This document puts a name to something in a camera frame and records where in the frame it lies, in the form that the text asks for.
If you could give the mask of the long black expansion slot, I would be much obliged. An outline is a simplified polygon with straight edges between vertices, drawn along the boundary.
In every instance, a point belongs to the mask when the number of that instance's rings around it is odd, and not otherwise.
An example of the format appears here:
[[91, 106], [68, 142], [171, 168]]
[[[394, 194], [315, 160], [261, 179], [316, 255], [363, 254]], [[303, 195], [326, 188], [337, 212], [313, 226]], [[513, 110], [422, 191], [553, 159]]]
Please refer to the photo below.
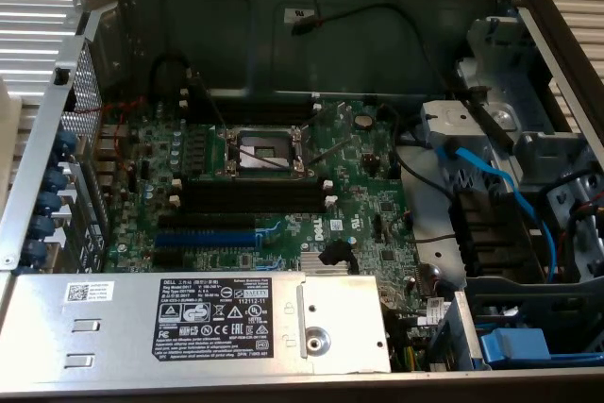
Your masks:
[[158, 229], [185, 230], [254, 230], [256, 222], [248, 214], [172, 214], [161, 215]]

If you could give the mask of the silver finned chipset heatsink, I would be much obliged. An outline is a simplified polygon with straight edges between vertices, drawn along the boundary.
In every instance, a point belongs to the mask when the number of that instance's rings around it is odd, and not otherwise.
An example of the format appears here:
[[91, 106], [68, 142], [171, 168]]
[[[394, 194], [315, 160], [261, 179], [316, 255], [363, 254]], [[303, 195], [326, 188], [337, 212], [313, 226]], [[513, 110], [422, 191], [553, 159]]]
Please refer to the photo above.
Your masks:
[[348, 263], [340, 261], [335, 265], [323, 264], [315, 251], [302, 252], [299, 257], [299, 269], [306, 275], [346, 276], [349, 275]]

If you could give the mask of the silver power supply unit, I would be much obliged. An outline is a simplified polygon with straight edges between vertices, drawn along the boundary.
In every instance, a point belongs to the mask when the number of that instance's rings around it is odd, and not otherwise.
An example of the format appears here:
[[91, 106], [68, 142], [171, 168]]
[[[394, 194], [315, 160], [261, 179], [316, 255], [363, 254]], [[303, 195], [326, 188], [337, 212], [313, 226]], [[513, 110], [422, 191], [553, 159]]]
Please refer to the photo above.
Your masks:
[[300, 272], [18, 277], [0, 382], [387, 373], [376, 281]]

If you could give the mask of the silver metal disk bay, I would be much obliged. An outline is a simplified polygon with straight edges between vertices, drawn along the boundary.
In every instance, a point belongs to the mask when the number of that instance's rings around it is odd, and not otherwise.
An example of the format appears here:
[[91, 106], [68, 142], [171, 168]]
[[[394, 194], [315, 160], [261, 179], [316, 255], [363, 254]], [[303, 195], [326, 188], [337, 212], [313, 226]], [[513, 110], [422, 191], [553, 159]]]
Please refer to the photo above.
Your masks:
[[[604, 150], [566, 123], [550, 85], [550, 56], [519, 17], [487, 16], [471, 23], [469, 52], [456, 59], [456, 90], [421, 108], [428, 145], [419, 163], [452, 194], [438, 208], [423, 190], [413, 205], [422, 243], [422, 269], [433, 280], [462, 286], [466, 279], [449, 210], [458, 192], [513, 196], [525, 216], [544, 272], [541, 284], [604, 277]], [[486, 86], [483, 107], [514, 141], [507, 154], [492, 142], [462, 103], [464, 91]]]

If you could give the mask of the black connector block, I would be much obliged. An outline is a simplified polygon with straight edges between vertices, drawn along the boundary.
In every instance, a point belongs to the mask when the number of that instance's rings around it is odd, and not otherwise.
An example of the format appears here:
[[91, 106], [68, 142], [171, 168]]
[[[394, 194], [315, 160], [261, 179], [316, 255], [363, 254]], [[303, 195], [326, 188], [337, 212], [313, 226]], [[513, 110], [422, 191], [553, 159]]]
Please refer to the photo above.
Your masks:
[[340, 262], [345, 262], [350, 267], [358, 265], [351, 244], [344, 240], [335, 240], [328, 243], [324, 251], [319, 254], [319, 260], [324, 265], [335, 266]]

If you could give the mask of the black RAM slot white latch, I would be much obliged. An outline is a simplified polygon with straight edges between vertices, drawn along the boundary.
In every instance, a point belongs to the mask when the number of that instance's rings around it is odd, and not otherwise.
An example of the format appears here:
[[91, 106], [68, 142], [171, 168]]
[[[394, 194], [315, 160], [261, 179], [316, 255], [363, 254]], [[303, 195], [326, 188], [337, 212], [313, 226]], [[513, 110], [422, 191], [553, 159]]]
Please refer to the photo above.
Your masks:
[[269, 91], [253, 92], [248, 89], [207, 89], [208, 95], [216, 99], [281, 99], [281, 98], [309, 98], [319, 99], [324, 97], [320, 92], [301, 92], [301, 91]]
[[183, 202], [180, 195], [172, 195], [170, 204], [179, 203], [178, 209], [189, 213], [323, 213], [327, 211], [325, 198], [323, 206], [309, 205], [251, 205], [251, 204], [226, 204], [226, 205], [205, 205], [205, 204], [188, 204]]
[[[312, 109], [218, 109], [221, 114], [224, 115], [233, 115], [233, 114], [260, 114], [261, 112], [287, 112], [288, 114], [303, 114], [303, 115], [311, 115]], [[187, 114], [189, 116], [205, 116], [205, 115], [214, 115], [214, 112], [211, 108], [211, 105], [207, 101], [201, 102], [188, 102]]]
[[180, 191], [182, 193], [319, 193], [324, 189], [318, 187], [219, 187], [219, 188], [191, 188], [184, 189], [183, 185]]

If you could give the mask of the black plastic bar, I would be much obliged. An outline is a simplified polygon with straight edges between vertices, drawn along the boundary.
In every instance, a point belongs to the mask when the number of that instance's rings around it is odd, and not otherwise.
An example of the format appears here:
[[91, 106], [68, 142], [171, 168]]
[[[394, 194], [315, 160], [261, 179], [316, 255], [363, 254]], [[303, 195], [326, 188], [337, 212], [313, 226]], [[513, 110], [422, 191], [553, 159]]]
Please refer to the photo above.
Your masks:
[[489, 90], [490, 88], [486, 86], [468, 88], [464, 91], [462, 103], [466, 106], [485, 135], [499, 148], [511, 155], [513, 153], [514, 141], [483, 107]]

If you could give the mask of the plain metal port block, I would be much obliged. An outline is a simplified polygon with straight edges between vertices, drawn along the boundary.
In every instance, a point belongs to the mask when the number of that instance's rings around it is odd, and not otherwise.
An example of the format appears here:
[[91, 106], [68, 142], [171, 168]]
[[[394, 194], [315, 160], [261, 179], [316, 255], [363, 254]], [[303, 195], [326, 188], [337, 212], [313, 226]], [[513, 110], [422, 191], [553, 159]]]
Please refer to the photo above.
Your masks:
[[99, 161], [117, 161], [122, 159], [120, 144], [113, 140], [101, 140], [96, 146], [96, 159]]

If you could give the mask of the black ribbed plastic block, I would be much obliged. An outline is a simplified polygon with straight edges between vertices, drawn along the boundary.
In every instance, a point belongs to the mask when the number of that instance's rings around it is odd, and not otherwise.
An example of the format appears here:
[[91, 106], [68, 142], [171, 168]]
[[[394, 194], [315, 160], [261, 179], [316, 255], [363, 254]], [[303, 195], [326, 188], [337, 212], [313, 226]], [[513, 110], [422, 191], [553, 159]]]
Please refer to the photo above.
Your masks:
[[468, 277], [545, 282], [525, 216], [512, 195], [458, 192], [449, 217]]

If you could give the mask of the short black expansion slot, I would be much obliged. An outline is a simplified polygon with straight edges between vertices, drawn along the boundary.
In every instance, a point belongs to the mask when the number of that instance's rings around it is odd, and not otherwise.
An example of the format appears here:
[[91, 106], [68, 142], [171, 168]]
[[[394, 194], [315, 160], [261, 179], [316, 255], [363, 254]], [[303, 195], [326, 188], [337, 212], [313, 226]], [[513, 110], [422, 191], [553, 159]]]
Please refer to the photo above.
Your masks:
[[161, 269], [181, 269], [184, 266], [184, 256], [180, 249], [156, 249], [151, 262], [153, 267]]

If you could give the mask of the grey plastic drive tray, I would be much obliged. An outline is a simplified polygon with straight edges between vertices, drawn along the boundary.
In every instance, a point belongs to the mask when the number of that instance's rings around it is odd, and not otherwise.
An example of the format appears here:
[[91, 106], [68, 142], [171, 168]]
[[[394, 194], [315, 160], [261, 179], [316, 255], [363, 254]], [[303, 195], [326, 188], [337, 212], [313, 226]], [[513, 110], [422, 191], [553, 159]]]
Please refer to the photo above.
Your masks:
[[604, 367], [604, 277], [571, 284], [519, 284], [500, 277], [467, 280], [465, 295], [478, 341], [499, 327], [539, 328], [551, 360], [495, 370]]

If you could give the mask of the silver open PC case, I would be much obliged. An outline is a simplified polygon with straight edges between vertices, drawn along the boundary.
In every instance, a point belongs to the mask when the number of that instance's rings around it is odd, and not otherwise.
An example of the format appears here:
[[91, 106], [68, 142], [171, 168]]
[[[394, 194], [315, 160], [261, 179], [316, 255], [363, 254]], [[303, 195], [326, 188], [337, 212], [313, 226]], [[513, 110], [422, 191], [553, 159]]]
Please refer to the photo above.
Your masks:
[[[127, 108], [206, 101], [207, 89], [320, 92], [314, 103], [389, 103], [418, 120], [417, 144], [400, 144], [401, 181], [413, 202], [423, 190], [444, 208], [453, 197], [419, 163], [421, 108], [456, 90], [455, 62], [468, 54], [476, 19], [519, 17], [549, 53], [566, 123], [604, 150], [604, 85], [551, 0], [0, 0], [0, 153], [8, 161], [0, 201], [0, 326], [18, 277], [249, 273], [108, 272], [109, 209], [98, 184], [96, 146], [110, 114]], [[78, 137], [59, 158], [60, 130]], [[43, 267], [21, 261], [28, 225], [47, 169], [69, 184], [49, 218]], [[427, 322], [437, 326], [462, 286], [433, 280]], [[286, 403], [604, 403], [604, 367], [300, 375], [163, 382], [0, 382], [2, 400], [227, 400]]]

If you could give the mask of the blue plastic drive latch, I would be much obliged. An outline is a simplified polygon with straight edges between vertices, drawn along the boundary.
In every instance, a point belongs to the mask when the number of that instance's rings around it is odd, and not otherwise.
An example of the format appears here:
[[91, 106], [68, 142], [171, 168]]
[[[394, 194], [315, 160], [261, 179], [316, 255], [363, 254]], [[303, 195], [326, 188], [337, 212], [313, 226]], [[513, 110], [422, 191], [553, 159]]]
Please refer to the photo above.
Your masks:
[[480, 337], [483, 359], [493, 369], [533, 367], [551, 360], [539, 328], [499, 327]]

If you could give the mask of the long blue expansion slot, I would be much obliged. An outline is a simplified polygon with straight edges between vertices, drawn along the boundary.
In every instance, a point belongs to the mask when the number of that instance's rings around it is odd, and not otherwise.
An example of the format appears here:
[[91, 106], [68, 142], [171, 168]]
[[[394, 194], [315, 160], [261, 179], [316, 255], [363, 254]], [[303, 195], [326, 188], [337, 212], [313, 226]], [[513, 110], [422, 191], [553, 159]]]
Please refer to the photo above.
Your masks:
[[275, 232], [270, 229], [222, 230], [199, 232], [163, 232], [154, 240], [155, 247], [259, 247]]

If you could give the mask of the silver metal bracket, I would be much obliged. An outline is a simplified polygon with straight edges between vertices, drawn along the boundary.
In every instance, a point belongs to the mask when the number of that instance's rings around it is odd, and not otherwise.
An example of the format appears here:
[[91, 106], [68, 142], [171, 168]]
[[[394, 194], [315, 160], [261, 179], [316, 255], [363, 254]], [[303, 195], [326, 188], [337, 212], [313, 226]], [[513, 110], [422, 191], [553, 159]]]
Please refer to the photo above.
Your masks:
[[485, 363], [464, 292], [455, 292], [427, 349], [432, 372], [482, 371]]

